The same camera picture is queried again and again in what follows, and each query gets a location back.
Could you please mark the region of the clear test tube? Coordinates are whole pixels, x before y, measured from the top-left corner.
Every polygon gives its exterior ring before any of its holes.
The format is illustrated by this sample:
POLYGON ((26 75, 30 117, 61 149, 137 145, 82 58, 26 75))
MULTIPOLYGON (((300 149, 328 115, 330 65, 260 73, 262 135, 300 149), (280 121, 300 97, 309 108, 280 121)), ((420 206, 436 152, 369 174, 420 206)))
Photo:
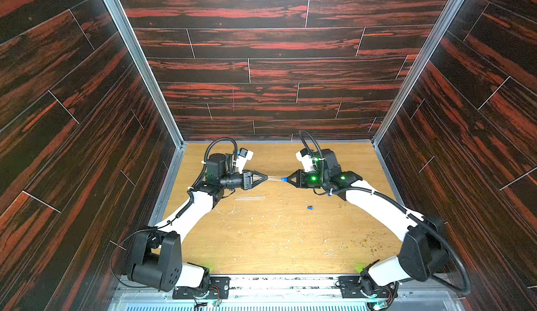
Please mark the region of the clear test tube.
POLYGON ((265 196, 243 196, 243 197, 236 197, 236 201, 258 201, 265 199, 265 196))
POLYGON ((268 177, 267 177, 267 181, 271 181, 271 182, 282 182, 282 181, 281 181, 281 178, 276 177, 276 176, 268 176, 268 177))

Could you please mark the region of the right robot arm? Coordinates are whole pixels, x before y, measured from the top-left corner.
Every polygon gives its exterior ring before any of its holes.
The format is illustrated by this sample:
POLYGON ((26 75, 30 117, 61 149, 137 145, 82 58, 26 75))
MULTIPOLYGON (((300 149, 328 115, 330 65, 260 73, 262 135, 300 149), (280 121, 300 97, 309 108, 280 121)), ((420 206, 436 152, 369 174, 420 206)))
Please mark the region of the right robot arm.
POLYGON ((335 153, 322 149, 316 139, 301 130, 302 149, 296 153, 301 168, 286 181, 297 189, 338 197, 359 208, 396 237, 397 255, 370 263, 359 273, 356 284, 366 298, 382 298, 390 305, 403 281, 433 280, 456 294, 471 291, 471 279, 460 256, 450 245, 442 222, 409 209, 379 192, 362 176, 344 171, 335 153))

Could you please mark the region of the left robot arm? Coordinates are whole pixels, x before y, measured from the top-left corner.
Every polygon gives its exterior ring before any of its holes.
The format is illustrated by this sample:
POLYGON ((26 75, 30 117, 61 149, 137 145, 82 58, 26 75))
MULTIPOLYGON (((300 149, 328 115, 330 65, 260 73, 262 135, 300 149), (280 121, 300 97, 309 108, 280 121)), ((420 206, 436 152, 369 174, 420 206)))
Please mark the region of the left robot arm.
POLYGON ((126 266, 130 288, 188 289, 194 298, 209 293, 210 270, 183 262, 182 242, 226 190, 250 190, 267 180, 267 175, 245 168, 251 158, 253 152, 245 148, 235 147, 231 154, 205 151, 203 168, 187 190, 187 201, 155 226, 130 235, 134 240, 126 266))

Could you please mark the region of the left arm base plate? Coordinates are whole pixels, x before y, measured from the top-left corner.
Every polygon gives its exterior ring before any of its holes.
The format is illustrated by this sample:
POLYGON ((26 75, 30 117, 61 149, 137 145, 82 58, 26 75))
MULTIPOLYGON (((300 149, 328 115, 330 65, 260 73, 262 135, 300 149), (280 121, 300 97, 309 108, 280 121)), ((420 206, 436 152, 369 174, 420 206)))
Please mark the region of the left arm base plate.
POLYGON ((198 287, 176 287, 173 290, 173 300, 220 300, 228 299, 231 278, 227 276, 205 277, 198 287))

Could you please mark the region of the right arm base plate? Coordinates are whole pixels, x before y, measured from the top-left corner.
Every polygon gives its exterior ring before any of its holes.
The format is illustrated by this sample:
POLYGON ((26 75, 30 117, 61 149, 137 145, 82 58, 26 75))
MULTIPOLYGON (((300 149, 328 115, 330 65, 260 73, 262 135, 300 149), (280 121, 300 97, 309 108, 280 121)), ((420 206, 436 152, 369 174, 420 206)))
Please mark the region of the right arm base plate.
POLYGON ((373 280, 360 275, 339 276, 335 286, 343 298, 380 298, 392 300, 397 296, 398 282, 378 286, 373 280))

